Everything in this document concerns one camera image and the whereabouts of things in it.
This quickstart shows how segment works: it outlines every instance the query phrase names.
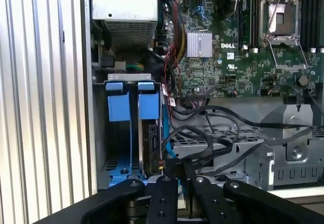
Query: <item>bolt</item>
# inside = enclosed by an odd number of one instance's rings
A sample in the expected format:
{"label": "bolt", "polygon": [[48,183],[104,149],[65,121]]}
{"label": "bolt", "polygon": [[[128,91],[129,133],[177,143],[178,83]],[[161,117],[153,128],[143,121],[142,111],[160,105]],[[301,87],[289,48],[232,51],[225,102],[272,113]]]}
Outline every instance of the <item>bolt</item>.
{"label": "bolt", "polygon": [[163,181],[171,181],[171,179],[169,177],[164,177],[162,180]]}
{"label": "bolt", "polygon": [[230,186],[233,187],[233,188],[238,188],[239,187],[237,182],[231,182]]}
{"label": "bolt", "polygon": [[132,182],[131,183],[131,187],[136,187],[136,186],[138,186],[138,182]]}
{"label": "bolt", "polygon": [[198,178],[196,178],[196,181],[198,181],[198,182],[203,182],[204,179],[203,179],[202,177],[198,177]]}

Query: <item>wire bundle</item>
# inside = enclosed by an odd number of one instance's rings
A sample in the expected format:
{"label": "wire bundle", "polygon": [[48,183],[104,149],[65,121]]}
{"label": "wire bundle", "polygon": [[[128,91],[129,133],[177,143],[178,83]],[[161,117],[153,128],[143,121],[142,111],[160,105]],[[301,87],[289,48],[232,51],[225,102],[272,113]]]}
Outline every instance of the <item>wire bundle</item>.
{"label": "wire bundle", "polygon": [[140,63],[126,64],[126,69],[134,69],[138,71],[144,71],[144,65]]}

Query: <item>chip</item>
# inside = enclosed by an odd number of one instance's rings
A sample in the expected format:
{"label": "chip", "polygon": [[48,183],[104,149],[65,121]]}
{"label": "chip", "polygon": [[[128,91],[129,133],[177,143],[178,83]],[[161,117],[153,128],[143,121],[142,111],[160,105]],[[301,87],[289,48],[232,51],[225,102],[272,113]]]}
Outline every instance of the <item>chip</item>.
{"label": "chip", "polygon": [[215,78],[209,78],[208,79],[208,85],[210,85],[210,86],[215,85]]}
{"label": "chip", "polygon": [[238,84],[238,88],[241,90],[241,89],[245,89],[245,83],[244,82],[240,82]]}

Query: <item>yellow wire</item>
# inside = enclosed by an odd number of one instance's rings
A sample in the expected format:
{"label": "yellow wire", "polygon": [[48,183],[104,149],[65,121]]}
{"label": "yellow wire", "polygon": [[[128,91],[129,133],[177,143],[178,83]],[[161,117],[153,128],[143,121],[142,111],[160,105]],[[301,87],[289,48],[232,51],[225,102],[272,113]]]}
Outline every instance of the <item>yellow wire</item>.
{"label": "yellow wire", "polygon": [[179,63],[180,62],[180,58],[181,58],[181,54],[184,52],[184,44],[185,44],[185,31],[184,31],[184,27],[183,25],[181,25],[181,30],[182,30],[182,44],[181,44],[181,48],[179,51],[179,55],[176,59],[176,62]]}

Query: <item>power supply vent grille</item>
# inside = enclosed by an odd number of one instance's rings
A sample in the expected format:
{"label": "power supply vent grille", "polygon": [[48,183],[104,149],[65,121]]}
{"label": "power supply vent grille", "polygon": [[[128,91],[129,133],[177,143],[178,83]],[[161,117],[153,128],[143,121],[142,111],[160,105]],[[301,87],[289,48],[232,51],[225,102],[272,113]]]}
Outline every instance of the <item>power supply vent grille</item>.
{"label": "power supply vent grille", "polygon": [[156,22],[105,21],[105,24],[117,48],[146,47],[156,28]]}

